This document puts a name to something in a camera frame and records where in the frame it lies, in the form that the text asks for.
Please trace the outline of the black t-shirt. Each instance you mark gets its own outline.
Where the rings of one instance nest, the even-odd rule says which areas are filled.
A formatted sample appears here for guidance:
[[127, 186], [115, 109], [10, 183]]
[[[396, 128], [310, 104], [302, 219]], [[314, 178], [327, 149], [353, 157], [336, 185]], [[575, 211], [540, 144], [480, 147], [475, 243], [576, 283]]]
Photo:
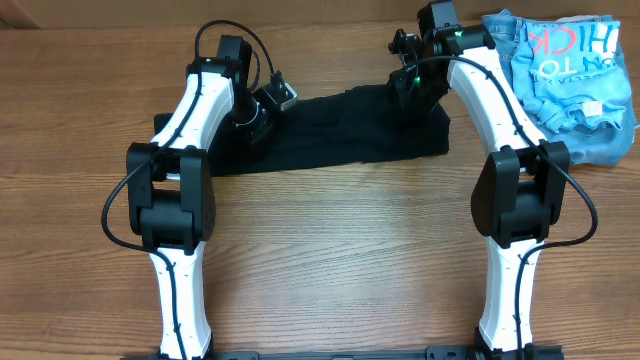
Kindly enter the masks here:
[[157, 115], [158, 132], [168, 137], [152, 142], [155, 180], [179, 175], [180, 159], [192, 153], [208, 164], [210, 176], [220, 177], [400, 161], [449, 150], [450, 120], [441, 106], [431, 111], [400, 109], [388, 101], [382, 85], [359, 86], [269, 112], [275, 130], [266, 145], [238, 149], [231, 143], [230, 125], [253, 94], [203, 90], [184, 112]]

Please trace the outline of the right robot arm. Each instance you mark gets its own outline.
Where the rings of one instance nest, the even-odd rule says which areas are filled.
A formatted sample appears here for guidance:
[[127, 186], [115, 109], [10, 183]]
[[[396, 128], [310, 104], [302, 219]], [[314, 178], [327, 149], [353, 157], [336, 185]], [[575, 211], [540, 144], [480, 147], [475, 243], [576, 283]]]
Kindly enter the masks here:
[[397, 30], [388, 49], [403, 67], [387, 83], [402, 109], [432, 110], [449, 90], [463, 101], [486, 162], [471, 215], [488, 252], [486, 297], [467, 359], [561, 359], [561, 346], [537, 345], [529, 324], [538, 260], [558, 221], [569, 153], [531, 123], [509, 87], [496, 43], [482, 25], [463, 26], [450, 1], [417, 13], [420, 32]]

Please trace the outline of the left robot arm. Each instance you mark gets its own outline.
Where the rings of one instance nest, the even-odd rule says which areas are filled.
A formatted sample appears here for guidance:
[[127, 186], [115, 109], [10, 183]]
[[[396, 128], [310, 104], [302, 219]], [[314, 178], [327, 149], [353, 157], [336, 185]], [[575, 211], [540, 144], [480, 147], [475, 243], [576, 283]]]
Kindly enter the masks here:
[[213, 57], [196, 55], [175, 111], [155, 124], [148, 143], [126, 154], [129, 219], [154, 265], [163, 335], [158, 359], [209, 359], [203, 261], [216, 219], [210, 157], [248, 152], [270, 135], [273, 121], [247, 85], [254, 51], [224, 35]]

